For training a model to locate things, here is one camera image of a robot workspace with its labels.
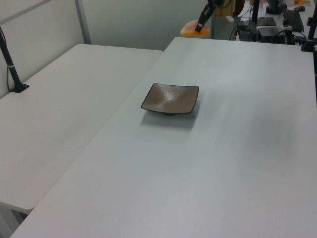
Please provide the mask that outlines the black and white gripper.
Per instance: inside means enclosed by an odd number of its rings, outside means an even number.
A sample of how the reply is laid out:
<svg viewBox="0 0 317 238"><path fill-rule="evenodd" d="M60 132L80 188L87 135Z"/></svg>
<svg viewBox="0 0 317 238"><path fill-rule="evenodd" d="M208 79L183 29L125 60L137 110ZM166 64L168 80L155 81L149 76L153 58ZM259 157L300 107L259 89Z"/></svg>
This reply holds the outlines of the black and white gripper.
<svg viewBox="0 0 317 238"><path fill-rule="evenodd" d="M208 0L208 3L204 7L204 9L203 9L203 11L198 19L198 23L196 25L195 31L201 32L204 25L207 23L207 21L212 16L212 14L215 10L215 7L223 7L223 5L224 5L224 0Z"/></svg>

